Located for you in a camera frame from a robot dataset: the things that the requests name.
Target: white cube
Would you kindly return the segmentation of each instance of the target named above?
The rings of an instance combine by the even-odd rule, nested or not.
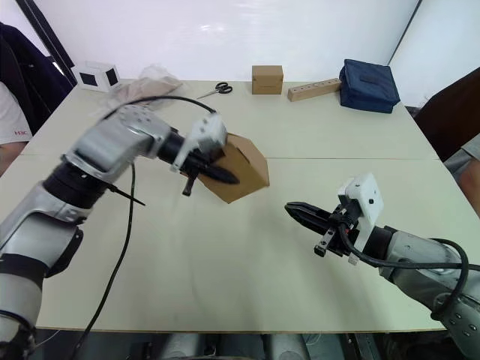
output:
[[[85,61],[72,67],[78,86],[82,89],[108,92],[119,84],[119,73],[112,64]]]

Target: navy blue bag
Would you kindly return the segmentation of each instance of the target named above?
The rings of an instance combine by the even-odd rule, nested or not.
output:
[[[392,113],[400,101],[389,66],[345,59],[340,72],[340,104],[358,110]]]

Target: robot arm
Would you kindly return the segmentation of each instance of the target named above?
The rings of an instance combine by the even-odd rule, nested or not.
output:
[[[341,257],[347,255],[352,264],[361,256],[360,260],[378,267],[386,280],[429,308],[432,318],[442,322],[468,359],[480,359],[480,272],[470,271],[461,294],[449,301],[461,278],[461,258],[455,251],[437,240],[419,238],[388,226],[374,226],[383,201],[371,174],[349,181],[338,196],[340,205],[333,213],[304,202],[289,202],[285,206],[301,225],[323,235],[315,244],[315,254],[324,257],[331,251]],[[368,262],[368,259],[380,261]],[[385,266],[386,262],[399,266],[408,263],[412,267],[426,263],[439,265],[396,268]],[[442,268],[441,263],[451,266]]]
[[[185,195],[199,173],[235,184],[212,165],[227,130],[213,112],[184,138],[153,112],[123,106],[88,130],[62,162],[0,224],[0,359],[24,359],[35,345],[44,278],[66,269],[80,246],[79,225],[105,190],[137,156],[159,157],[188,176]]]

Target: white table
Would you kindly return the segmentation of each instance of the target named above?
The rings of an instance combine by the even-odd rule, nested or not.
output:
[[[0,218],[58,163],[24,155],[1,179]],[[338,186],[372,171],[385,200],[378,224],[454,239],[480,263],[480,222],[437,160],[269,159],[271,186],[230,205],[160,161],[137,161],[130,248],[95,329],[351,332],[439,329],[429,311],[365,264],[313,252],[314,232],[284,210],[306,201],[331,211]],[[130,174],[118,186],[128,189]],[[68,269],[44,283],[38,325],[82,329],[125,237],[128,202],[108,193],[83,229]]]
[[[189,82],[190,96],[214,84]],[[129,250],[94,329],[441,329],[376,269],[353,268],[332,253],[316,256],[317,234],[284,210],[289,201],[305,201],[331,211],[338,187],[371,171],[385,201],[379,226],[455,240],[480,263],[480,221],[404,108],[392,115],[357,112],[338,106],[334,95],[290,103],[233,85],[233,95],[205,102],[223,113],[229,131],[250,137],[267,156],[271,186],[227,205],[197,182],[187,198],[184,178],[165,163],[139,159],[136,196],[147,207],[136,206]],[[73,90],[0,178],[0,220],[96,122],[102,96]],[[181,131],[203,114],[177,103],[160,113]],[[117,185],[127,191],[129,181],[126,173]],[[118,195],[96,204],[72,263],[44,283],[40,327],[86,326],[122,248],[127,215],[128,202]]]
[[[217,82],[187,82],[184,95],[197,98]],[[223,116],[228,131],[256,144],[267,158],[437,159],[422,132],[399,103],[392,114],[339,105],[338,94],[291,103],[283,95],[252,95],[249,82],[231,82],[233,92],[203,98]],[[104,93],[75,88],[28,144],[24,154],[61,154],[100,117]],[[205,110],[167,103],[159,116],[183,134]]]

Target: wooden block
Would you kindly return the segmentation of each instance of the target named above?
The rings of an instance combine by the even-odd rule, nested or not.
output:
[[[288,99],[290,101],[299,101],[314,96],[328,94],[329,92],[337,92],[340,90],[340,79],[330,79],[320,82],[312,82],[311,84],[296,86],[288,89]]]

